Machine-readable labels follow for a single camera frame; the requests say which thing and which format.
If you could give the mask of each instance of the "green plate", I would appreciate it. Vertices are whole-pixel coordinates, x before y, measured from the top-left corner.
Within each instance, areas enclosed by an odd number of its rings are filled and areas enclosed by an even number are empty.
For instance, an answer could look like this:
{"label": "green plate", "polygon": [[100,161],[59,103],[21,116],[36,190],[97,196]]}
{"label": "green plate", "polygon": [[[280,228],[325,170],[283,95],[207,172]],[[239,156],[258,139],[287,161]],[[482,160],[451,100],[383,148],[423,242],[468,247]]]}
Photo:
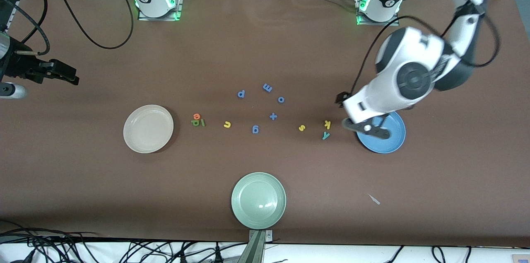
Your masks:
{"label": "green plate", "polygon": [[250,229],[267,229],[285,211],[287,198],[280,181],[271,174],[250,173],[237,182],[231,205],[235,217]]}

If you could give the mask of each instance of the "plate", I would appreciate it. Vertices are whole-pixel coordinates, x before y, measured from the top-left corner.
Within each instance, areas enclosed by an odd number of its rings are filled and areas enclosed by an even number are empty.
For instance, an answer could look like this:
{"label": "plate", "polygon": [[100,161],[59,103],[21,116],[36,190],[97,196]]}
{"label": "plate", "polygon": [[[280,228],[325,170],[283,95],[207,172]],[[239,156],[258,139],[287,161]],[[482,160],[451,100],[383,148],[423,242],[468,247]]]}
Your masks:
{"label": "plate", "polygon": [[[378,125],[382,120],[383,118],[381,117],[375,117],[373,123]],[[405,142],[405,135],[407,134],[405,131],[405,123],[403,122],[403,119],[401,119],[401,116],[396,112],[390,113],[390,115],[386,117],[382,128],[390,131],[390,138],[379,139],[365,135],[364,133],[357,133],[357,136],[361,143],[373,152],[392,153],[398,150],[403,145],[403,142]]]}
{"label": "plate", "polygon": [[278,179],[263,172],[250,173],[237,182],[231,206],[235,217],[250,229],[267,229],[285,211],[287,198]]}
{"label": "plate", "polygon": [[138,153],[164,147],[173,134],[173,118],[163,107],[150,104],[134,110],[123,126],[123,139]]}

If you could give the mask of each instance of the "blue plate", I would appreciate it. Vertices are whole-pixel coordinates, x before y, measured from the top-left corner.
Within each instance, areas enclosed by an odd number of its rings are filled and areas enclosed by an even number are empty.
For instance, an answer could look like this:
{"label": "blue plate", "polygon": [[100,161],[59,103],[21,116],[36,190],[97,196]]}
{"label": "blue plate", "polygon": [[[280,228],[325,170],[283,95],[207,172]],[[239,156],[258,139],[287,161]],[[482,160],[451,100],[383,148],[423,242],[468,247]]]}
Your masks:
{"label": "blue plate", "polygon": [[[373,119],[374,125],[378,125],[381,121],[383,121],[383,118],[381,117],[375,117]],[[403,122],[403,119],[401,119],[401,116],[396,112],[390,113],[390,115],[386,117],[382,127],[390,131],[390,138],[386,140],[379,139],[365,135],[364,133],[357,133],[357,136],[361,143],[373,152],[392,153],[398,150],[403,145],[403,142],[405,142],[405,135],[407,133],[405,131],[405,123]]]}

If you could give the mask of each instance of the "brown table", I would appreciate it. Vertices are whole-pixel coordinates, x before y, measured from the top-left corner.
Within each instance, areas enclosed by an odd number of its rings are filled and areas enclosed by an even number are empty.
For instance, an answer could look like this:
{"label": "brown table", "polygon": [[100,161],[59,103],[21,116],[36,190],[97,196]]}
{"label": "brown table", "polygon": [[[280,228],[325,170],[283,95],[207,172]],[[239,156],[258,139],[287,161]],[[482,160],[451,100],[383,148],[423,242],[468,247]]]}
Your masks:
{"label": "brown table", "polygon": [[[45,58],[74,66],[81,82],[16,80],[28,98],[0,101],[2,218],[102,236],[242,241],[231,190],[264,171],[287,192],[273,227],[280,242],[530,244],[530,46],[515,0],[490,0],[502,36],[496,62],[400,112],[407,140],[388,155],[342,129],[346,113],[334,104],[380,30],[355,24],[351,0],[184,0],[181,21],[136,22],[118,50],[90,44],[63,2],[49,1]],[[123,0],[69,1],[102,44],[127,35]],[[41,6],[21,2],[35,18]],[[453,9],[451,0],[407,0],[401,14],[443,29]],[[17,14],[10,33],[30,29]],[[29,44],[43,49],[38,35]],[[477,61],[491,51],[483,28]],[[361,85],[375,76],[374,55]],[[170,143],[147,155],[123,141],[125,119],[146,104],[176,122]],[[194,113],[206,127],[191,125]]]}

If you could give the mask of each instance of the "white plate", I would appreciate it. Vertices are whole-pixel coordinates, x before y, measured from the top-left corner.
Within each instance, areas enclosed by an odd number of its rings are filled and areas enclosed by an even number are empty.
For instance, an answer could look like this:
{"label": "white plate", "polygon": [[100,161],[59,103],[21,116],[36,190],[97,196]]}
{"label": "white plate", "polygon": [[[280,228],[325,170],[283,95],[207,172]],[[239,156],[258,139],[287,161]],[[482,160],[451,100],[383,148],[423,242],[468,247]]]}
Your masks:
{"label": "white plate", "polygon": [[123,126],[123,139],[138,153],[151,153],[164,147],[173,134],[173,118],[163,107],[150,104],[137,108]]}

